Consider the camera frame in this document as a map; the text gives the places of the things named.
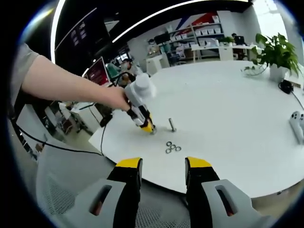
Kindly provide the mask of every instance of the black device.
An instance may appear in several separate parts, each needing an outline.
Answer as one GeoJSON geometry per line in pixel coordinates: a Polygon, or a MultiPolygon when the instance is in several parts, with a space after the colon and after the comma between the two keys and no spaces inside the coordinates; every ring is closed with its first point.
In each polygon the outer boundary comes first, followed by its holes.
{"type": "Polygon", "coordinates": [[[290,94],[294,90],[293,84],[291,82],[284,80],[283,82],[279,83],[279,88],[286,94],[290,94]]]}
{"type": "Polygon", "coordinates": [[[235,36],[234,41],[235,41],[236,45],[246,44],[243,36],[235,36]]]}
{"type": "Polygon", "coordinates": [[[170,35],[168,32],[166,32],[164,34],[154,37],[154,40],[156,44],[162,44],[170,40],[170,35]]]}
{"type": "Polygon", "coordinates": [[[129,79],[130,79],[131,82],[135,81],[136,78],[135,78],[134,75],[132,75],[132,74],[129,73],[129,72],[122,72],[122,73],[120,73],[118,76],[116,76],[116,77],[114,77],[114,78],[111,79],[111,81],[113,82],[114,86],[117,86],[117,85],[118,85],[119,79],[120,79],[124,74],[127,74],[127,75],[128,75],[128,77],[129,77],[129,79]]]}

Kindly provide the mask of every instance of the human arm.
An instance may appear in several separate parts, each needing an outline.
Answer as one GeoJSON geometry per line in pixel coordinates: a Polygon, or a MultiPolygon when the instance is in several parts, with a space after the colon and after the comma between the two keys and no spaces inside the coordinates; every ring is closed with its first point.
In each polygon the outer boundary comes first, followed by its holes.
{"type": "Polygon", "coordinates": [[[97,102],[124,111],[130,109],[120,87],[101,87],[37,56],[22,82],[21,89],[46,100],[97,102]]]}

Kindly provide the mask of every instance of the white controller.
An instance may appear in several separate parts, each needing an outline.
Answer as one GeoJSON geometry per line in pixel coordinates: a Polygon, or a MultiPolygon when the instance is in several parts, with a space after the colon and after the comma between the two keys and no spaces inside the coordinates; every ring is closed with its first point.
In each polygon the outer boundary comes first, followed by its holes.
{"type": "Polygon", "coordinates": [[[304,145],[304,114],[300,114],[298,111],[294,112],[289,119],[289,123],[299,143],[304,145]]]}

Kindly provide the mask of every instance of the person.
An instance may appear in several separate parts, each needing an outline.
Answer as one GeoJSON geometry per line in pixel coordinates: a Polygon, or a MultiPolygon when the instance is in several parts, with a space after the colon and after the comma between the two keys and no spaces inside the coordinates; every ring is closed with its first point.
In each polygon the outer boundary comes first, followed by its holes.
{"type": "Polygon", "coordinates": [[[106,69],[108,71],[110,79],[116,77],[121,72],[121,68],[115,66],[113,60],[111,60],[111,62],[106,65],[106,69]]]}
{"type": "Polygon", "coordinates": [[[46,100],[96,102],[113,109],[130,109],[123,88],[101,87],[74,75],[32,51],[25,43],[18,49],[11,74],[12,106],[20,89],[46,100]]]}
{"type": "Polygon", "coordinates": [[[143,73],[143,71],[136,65],[132,63],[129,58],[124,59],[121,64],[122,72],[128,72],[129,74],[122,74],[118,79],[118,85],[121,87],[126,87],[129,83],[135,80],[137,75],[143,73]]]}
{"type": "Polygon", "coordinates": [[[234,39],[237,36],[237,34],[236,33],[232,33],[231,36],[234,39]]]}
{"type": "MultiPolygon", "coordinates": [[[[232,33],[231,36],[233,37],[233,39],[235,40],[237,34],[236,33],[232,33]]],[[[245,53],[243,49],[233,49],[233,53],[237,55],[237,59],[238,60],[243,60],[245,57],[245,53]]]]}
{"type": "Polygon", "coordinates": [[[155,43],[154,39],[149,39],[148,41],[148,55],[153,55],[160,51],[159,46],[155,43]]]}
{"type": "Polygon", "coordinates": [[[177,48],[175,49],[176,54],[179,55],[180,58],[185,58],[185,47],[181,44],[178,43],[177,48]]]}

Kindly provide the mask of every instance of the potted plant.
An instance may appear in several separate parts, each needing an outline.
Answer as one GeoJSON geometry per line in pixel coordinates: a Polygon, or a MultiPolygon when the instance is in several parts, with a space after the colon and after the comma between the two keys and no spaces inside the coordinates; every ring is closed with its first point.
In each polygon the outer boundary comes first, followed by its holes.
{"type": "MultiPolygon", "coordinates": [[[[281,82],[287,70],[290,70],[290,73],[294,71],[299,76],[301,70],[298,65],[298,57],[295,54],[295,47],[283,35],[265,37],[257,33],[256,42],[263,44],[264,49],[260,53],[256,47],[251,49],[256,55],[256,59],[253,59],[252,62],[254,65],[260,65],[259,68],[266,66],[263,71],[270,67],[270,80],[281,82]]],[[[249,70],[255,70],[255,67],[247,66],[245,71],[249,70]]]]}
{"type": "Polygon", "coordinates": [[[218,41],[221,46],[232,46],[234,39],[232,37],[220,37],[218,38],[218,41]]]}

